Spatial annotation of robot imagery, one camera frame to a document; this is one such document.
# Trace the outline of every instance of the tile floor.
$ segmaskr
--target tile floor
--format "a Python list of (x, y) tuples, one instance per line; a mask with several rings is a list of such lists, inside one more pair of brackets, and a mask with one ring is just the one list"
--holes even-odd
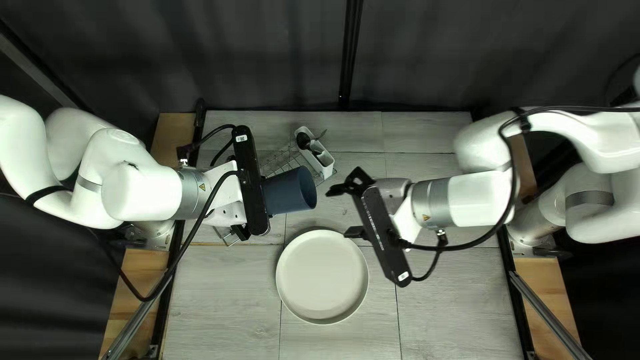
[[(337, 325), (297, 319), (275, 287), (278, 256), (298, 234), (361, 224), (349, 197), (323, 196), (356, 166), (373, 177), (414, 181), (460, 174), (452, 139), (470, 123), (468, 113), (209, 111), (205, 133), (227, 122), (250, 126), (264, 157), (286, 145), (301, 125), (314, 134), (327, 129), (321, 141), (338, 174), (318, 186), (315, 210), (276, 216), (267, 236), (187, 251), (173, 291), (165, 359), (522, 358), (495, 238), (444, 254), (430, 279), (407, 288), (386, 280), (370, 244), (356, 240), (369, 264), (369, 291), (360, 309)], [(227, 139), (203, 145), (198, 164), (208, 165)], [(462, 243), (485, 231), (450, 228), (449, 241)], [(194, 241), (221, 243), (210, 227), (201, 228)], [(423, 231), (418, 242), (435, 244), (436, 238)], [(421, 273), (432, 256), (412, 251), (408, 259)]]

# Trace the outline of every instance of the cable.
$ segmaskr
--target cable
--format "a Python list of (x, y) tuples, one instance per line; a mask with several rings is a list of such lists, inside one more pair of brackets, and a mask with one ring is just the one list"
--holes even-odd
[(178, 146), (176, 148), (176, 153), (178, 156), (178, 160), (186, 160), (189, 158), (189, 153), (191, 151), (194, 151), (195, 149), (199, 148), (203, 143), (205, 143), (208, 139), (210, 139), (212, 136), (214, 136), (215, 134), (219, 133), (221, 130), (224, 129), (233, 129), (236, 126), (233, 124), (224, 124), (224, 125), (220, 125), (218, 127), (216, 127), (215, 129), (209, 131), (202, 139), (200, 139), (197, 142), (193, 142), (193, 143), (189, 143), (187, 145), (183, 145), (183, 146)]
[(193, 148), (197, 149), (200, 145), (202, 145), (205, 141), (207, 141), (208, 139), (210, 139), (210, 137), (214, 136), (216, 133), (219, 133), (221, 130), (224, 129), (233, 129), (236, 126), (233, 124), (224, 124), (224, 125), (220, 125), (218, 127), (216, 127), (215, 129), (209, 131), (209, 133), (207, 133), (205, 136), (202, 137), (202, 139), (200, 139), (199, 141), (193, 143)]
[(531, 115), (534, 115), (537, 113), (549, 112), (549, 111), (595, 111), (595, 112), (610, 112), (610, 113), (637, 113), (637, 112), (640, 112), (640, 108), (606, 108), (601, 106), (542, 106), (540, 108), (534, 108), (531, 110), (524, 111), (523, 113), (515, 117), (512, 117), (511, 119), (503, 123), (500, 126), (500, 128), (498, 128), (498, 136), (500, 137), (500, 139), (502, 139), (504, 144), (507, 146), (507, 149), (509, 150), (509, 157), (511, 158), (511, 194), (509, 196), (509, 201), (507, 202), (507, 206), (504, 212), (502, 213), (502, 216), (498, 219), (498, 222), (496, 222), (495, 225), (491, 229), (489, 229), (489, 231), (487, 231), (484, 235), (480, 236), (479, 238), (469, 241), (467, 243), (459, 244), (459, 245), (451, 245), (451, 246), (446, 246), (441, 248), (437, 246), (424, 246), (424, 245), (412, 244), (406, 240), (401, 239), (401, 246), (406, 249), (417, 249), (417, 250), (425, 250), (425, 251), (457, 251), (457, 250), (469, 249), (491, 238), (498, 231), (498, 229), (500, 229), (500, 227), (504, 225), (504, 222), (507, 220), (507, 217), (509, 216), (509, 212), (511, 212), (511, 208), (516, 202), (516, 188), (517, 188), (517, 181), (518, 181), (516, 163), (514, 161), (513, 148), (511, 147), (511, 143), (506, 138), (506, 136), (504, 136), (503, 132), (508, 126), (513, 125), (515, 122), (518, 122), (518, 121), (524, 122), (526, 121), (526, 118)]
[(131, 283), (131, 281), (126, 276), (124, 271), (120, 268), (120, 265), (118, 264), (116, 259), (113, 257), (111, 251), (108, 248), (106, 248), (106, 244), (103, 241), (100, 241), (100, 238), (95, 234), (95, 232), (92, 229), (87, 227), (87, 230), (89, 230), (89, 232), (96, 239), (98, 239), (98, 242), (101, 245), (104, 245), (103, 248), (105, 248), (105, 250), (106, 250), (107, 257), (109, 258), (109, 260), (111, 260), (111, 263), (116, 267), (116, 269), (118, 270), (118, 274), (122, 278), (123, 282), (127, 285), (129, 290), (131, 290), (133, 295), (138, 300), (140, 300), (142, 302), (151, 301), (151, 300), (155, 299), (158, 295), (160, 295), (160, 293), (162, 292), (163, 287), (161, 286), (161, 284), (163, 284), (165, 281), (167, 281), (169, 279), (169, 277), (171, 277), (173, 275), (173, 273), (175, 272), (175, 269), (178, 266), (178, 262), (180, 261), (180, 259), (184, 255), (185, 251), (187, 251), (187, 247), (189, 247), (189, 244), (191, 243), (191, 240), (193, 240), (193, 238), (195, 237), (195, 234), (198, 232), (198, 228), (200, 227), (200, 224), (202, 224), (202, 221), (206, 217), (207, 210), (211, 206), (211, 203), (213, 202), (213, 199), (216, 197), (216, 194), (218, 194), (218, 190), (220, 190), (220, 187), (222, 186), (222, 184), (225, 182), (225, 180), (229, 176), (240, 175), (240, 173), (241, 172), (237, 171), (237, 170), (228, 171), (228, 172), (225, 172), (218, 179), (218, 182), (216, 183), (216, 186), (214, 186), (213, 190), (211, 190), (211, 194), (209, 194), (209, 197), (207, 198), (207, 201), (204, 204), (204, 208), (200, 212), (200, 215), (198, 215), (198, 218), (196, 219), (196, 222), (193, 225), (193, 228), (191, 228), (191, 231), (187, 235), (187, 238), (184, 240), (184, 244), (182, 244), (182, 247), (178, 251), (178, 254), (176, 255), (175, 259), (173, 260), (173, 262), (171, 263), (170, 266), (167, 266), (167, 269), (164, 271), (164, 274), (163, 274), (162, 278), (160, 278), (160, 280), (158, 281), (158, 285), (147, 296), (143, 296), (142, 294), (140, 294), (138, 289), (136, 289), (136, 287)]
[(427, 270), (426, 274), (424, 274), (423, 276), (420, 276), (420, 277), (412, 277), (411, 280), (413, 280), (413, 281), (422, 281), (422, 280), (428, 278), (429, 275), (431, 275), (433, 270), (436, 268), (436, 264), (438, 263), (438, 258), (440, 257), (440, 254), (442, 254), (442, 251), (436, 251), (436, 254), (433, 257), (433, 261), (431, 262), (431, 267), (429, 267), (429, 270)]
[(231, 140), (229, 140), (229, 142), (222, 149), (220, 149), (220, 151), (218, 151), (218, 153), (213, 157), (213, 160), (211, 160), (211, 163), (209, 164), (209, 166), (210, 167), (215, 166), (216, 165), (216, 161), (220, 158), (220, 156), (222, 156), (222, 153), (227, 151), (227, 149), (233, 143), (234, 143), (234, 139), (231, 138)]

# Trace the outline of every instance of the dark blue cup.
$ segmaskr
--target dark blue cup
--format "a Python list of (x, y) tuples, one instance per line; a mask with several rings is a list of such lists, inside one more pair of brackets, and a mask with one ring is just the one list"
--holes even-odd
[(263, 180), (262, 194), (269, 215), (315, 209), (317, 204), (314, 178), (306, 167)]

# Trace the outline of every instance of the wire rack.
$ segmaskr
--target wire rack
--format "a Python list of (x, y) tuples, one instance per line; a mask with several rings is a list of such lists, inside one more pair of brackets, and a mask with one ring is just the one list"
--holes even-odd
[[(304, 166), (311, 172), (316, 187), (324, 182), (322, 174), (317, 172), (313, 166), (300, 154), (297, 146), (289, 144), (276, 154), (267, 158), (260, 167), (260, 174), (267, 178), (289, 171), (293, 168)], [(331, 176), (335, 175), (337, 170), (333, 168)]]
[[(311, 164), (305, 159), (305, 157), (300, 154), (300, 151), (298, 151), (298, 147), (294, 143), (290, 143), (289, 145), (283, 147), (281, 150), (277, 151), (275, 154), (268, 156), (264, 160), (264, 164), (260, 166), (260, 175), (269, 178), (300, 166), (304, 166), (309, 169), (311, 175), (313, 176), (314, 184), (316, 185), (316, 187), (324, 182), (325, 178), (322, 176), (322, 174), (317, 172), (313, 168), (313, 166), (311, 166)], [(338, 170), (336, 170), (334, 167), (331, 176), (334, 176), (337, 172)], [(226, 246), (231, 246), (240, 240), (236, 239), (231, 243), (227, 242), (227, 238), (233, 235), (231, 233), (231, 228), (229, 227), (214, 226), (213, 229)]]

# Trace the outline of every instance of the white utensil holder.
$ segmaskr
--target white utensil holder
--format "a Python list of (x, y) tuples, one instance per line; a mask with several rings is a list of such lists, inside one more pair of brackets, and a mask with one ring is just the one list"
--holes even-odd
[(311, 164), (311, 166), (315, 171), (318, 172), (318, 174), (322, 175), (324, 180), (327, 180), (331, 175), (333, 175), (333, 163), (335, 163), (335, 159), (333, 158), (333, 156), (331, 156), (331, 154), (329, 154), (329, 152), (324, 148), (320, 141), (314, 140), (316, 137), (306, 126), (301, 126), (297, 130), (295, 130), (293, 134), (294, 139), (296, 138), (298, 133), (306, 133), (307, 135), (309, 135), (309, 138), (311, 139), (311, 148), (322, 151), (322, 153), (318, 155), (316, 159), (311, 151), (300, 149), (298, 147), (298, 144), (296, 144), (296, 148), (298, 149), (298, 151), (300, 151), (300, 154), (302, 154), (305, 160), (309, 164)]

